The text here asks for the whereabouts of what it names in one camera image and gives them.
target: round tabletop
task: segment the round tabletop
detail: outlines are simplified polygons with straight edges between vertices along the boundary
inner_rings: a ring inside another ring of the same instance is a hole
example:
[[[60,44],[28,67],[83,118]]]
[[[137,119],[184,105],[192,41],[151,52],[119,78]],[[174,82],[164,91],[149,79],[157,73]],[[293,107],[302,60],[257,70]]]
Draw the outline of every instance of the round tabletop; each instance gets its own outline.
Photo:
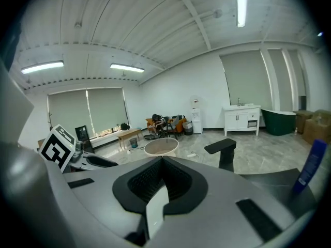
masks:
[[[144,151],[148,156],[176,156],[174,151],[179,142],[174,138],[160,138],[146,144]]]

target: roller blind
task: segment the roller blind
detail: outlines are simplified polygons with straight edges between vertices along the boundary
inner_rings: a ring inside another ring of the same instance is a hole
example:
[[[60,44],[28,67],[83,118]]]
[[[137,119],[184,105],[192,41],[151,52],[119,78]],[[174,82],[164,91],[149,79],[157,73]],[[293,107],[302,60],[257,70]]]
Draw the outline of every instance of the roller blind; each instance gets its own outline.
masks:
[[[301,63],[298,57],[298,51],[289,51],[289,55],[293,64],[296,83],[298,85],[298,95],[305,96],[306,95],[305,80],[304,80]]]
[[[89,89],[88,102],[95,132],[128,123],[121,88]]]
[[[281,111],[292,111],[292,90],[289,71],[281,50],[268,50],[275,68],[279,88],[279,105]]]
[[[230,103],[254,103],[272,109],[267,71],[260,51],[235,53],[221,57],[227,78]]]
[[[48,96],[52,126],[61,124],[76,138],[75,128],[86,125],[88,136],[94,136],[89,117],[85,90],[70,91]]]

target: white ceiling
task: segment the white ceiling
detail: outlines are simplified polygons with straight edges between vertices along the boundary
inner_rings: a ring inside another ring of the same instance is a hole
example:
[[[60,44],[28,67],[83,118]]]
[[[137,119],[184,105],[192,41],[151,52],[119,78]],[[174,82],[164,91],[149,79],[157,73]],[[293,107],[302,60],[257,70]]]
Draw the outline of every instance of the white ceiling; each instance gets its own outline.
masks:
[[[213,18],[216,9],[222,16]],[[31,0],[10,74],[23,89],[70,80],[144,82],[199,54],[252,41],[320,44],[295,0],[248,0],[236,27],[236,0]],[[63,68],[21,68],[63,60]],[[134,65],[143,73],[110,69]]]

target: door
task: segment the door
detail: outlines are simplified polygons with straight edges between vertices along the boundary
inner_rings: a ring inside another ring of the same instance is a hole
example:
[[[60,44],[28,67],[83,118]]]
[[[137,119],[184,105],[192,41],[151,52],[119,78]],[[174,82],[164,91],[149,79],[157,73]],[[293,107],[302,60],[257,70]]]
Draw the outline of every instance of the door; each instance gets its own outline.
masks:
[[[237,113],[227,114],[226,118],[226,127],[227,130],[236,130],[237,129]]]
[[[246,129],[248,127],[248,112],[238,113],[237,128]]]

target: bathtub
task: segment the bathtub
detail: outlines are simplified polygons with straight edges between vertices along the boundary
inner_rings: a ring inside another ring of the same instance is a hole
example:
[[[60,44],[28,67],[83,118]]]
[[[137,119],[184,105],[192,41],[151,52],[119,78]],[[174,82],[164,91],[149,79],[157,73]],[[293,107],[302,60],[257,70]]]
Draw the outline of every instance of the bathtub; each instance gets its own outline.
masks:
[[[281,136],[295,129],[295,113],[261,109],[267,132]]]

